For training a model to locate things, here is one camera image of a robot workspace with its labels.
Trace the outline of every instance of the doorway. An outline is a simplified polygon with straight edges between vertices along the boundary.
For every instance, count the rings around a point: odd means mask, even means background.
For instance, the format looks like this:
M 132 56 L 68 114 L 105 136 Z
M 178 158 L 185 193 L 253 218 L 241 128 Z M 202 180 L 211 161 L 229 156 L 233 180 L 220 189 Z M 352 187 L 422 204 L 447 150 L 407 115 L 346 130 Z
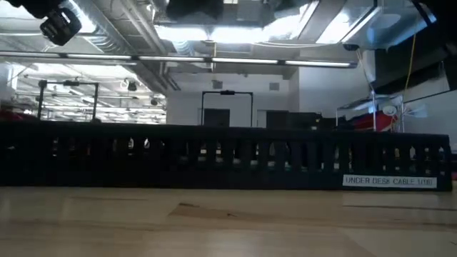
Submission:
M 229 109 L 205 109 L 204 126 L 229 127 L 230 110 Z

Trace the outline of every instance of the label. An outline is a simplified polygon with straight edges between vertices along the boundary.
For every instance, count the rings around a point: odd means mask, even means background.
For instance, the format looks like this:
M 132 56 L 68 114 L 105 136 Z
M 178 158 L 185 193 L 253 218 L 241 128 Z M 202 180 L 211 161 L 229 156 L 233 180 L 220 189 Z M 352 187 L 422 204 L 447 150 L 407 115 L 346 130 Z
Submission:
M 344 175 L 343 186 L 376 188 L 436 188 L 436 178 Z

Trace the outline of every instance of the white wall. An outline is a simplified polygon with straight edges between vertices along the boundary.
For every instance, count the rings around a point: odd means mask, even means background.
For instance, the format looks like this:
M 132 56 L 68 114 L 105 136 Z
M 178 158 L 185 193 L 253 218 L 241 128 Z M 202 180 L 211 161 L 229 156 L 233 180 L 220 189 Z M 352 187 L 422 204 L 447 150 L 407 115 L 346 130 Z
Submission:
M 234 90 L 254 93 L 267 93 L 271 82 L 279 83 L 279 92 L 287 94 L 288 81 L 282 75 L 248 76 L 238 74 L 171 74 L 171 77 L 181 87 L 182 91 L 202 92 L 213 91 L 213 80 L 222 81 L 222 90 Z
M 409 89 L 405 93 L 405 101 L 414 100 L 423 96 L 430 96 L 449 90 L 445 76 L 426 81 Z M 449 135 L 451 148 L 457 151 L 457 91 L 432 96 L 407 104 L 409 108 L 426 105 L 428 117 L 424 119 L 406 117 L 405 131 L 408 133 L 433 133 Z
M 300 112 L 333 118 L 338 107 L 366 96 L 368 82 L 361 65 L 356 69 L 300 68 Z
M 230 126 L 249 127 L 251 125 L 251 97 L 249 95 L 221 96 L 205 95 L 205 108 L 229 109 Z M 287 110 L 287 94 L 254 94 L 253 126 L 257 124 L 258 110 Z M 167 124 L 199 125 L 201 93 L 173 92 L 167 103 Z

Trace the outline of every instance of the cable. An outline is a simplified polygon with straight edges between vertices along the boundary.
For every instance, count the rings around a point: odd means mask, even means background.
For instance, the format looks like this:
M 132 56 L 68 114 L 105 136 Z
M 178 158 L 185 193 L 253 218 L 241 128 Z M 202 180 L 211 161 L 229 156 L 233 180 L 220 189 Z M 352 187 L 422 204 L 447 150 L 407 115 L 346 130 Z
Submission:
M 370 80 L 368 79 L 368 76 L 366 75 L 365 65 L 363 64 L 363 59 L 362 59 L 362 54 L 360 52 L 360 49 L 357 49 L 356 54 L 357 54 L 358 62 L 360 62 L 360 64 L 362 65 L 363 75 L 365 76 L 366 82 L 370 86 L 370 89 L 374 92 L 373 85 L 371 85 Z
M 416 35 L 417 35 L 417 33 L 414 33 L 414 37 L 413 37 L 413 46 L 411 47 L 411 57 L 410 57 L 410 59 L 409 59 L 408 76 L 406 77 L 406 85 L 405 85 L 405 90 L 404 90 L 404 92 L 403 92 L 403 95 L 405 94 L 406 89 L 408 89 L 409 79 L 410 79 L 411 73 L 412 73 L 412 71 L 413 71 L 414 50 L 416 49 Z

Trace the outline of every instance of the light wood grain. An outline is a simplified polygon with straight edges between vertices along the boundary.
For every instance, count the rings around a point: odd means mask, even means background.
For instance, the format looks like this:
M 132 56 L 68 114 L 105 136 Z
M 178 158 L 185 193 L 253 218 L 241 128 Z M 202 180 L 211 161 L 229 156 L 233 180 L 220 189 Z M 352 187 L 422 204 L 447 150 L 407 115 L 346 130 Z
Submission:
M 456 192 L 0 188 L 0 256 L 456 253 Z

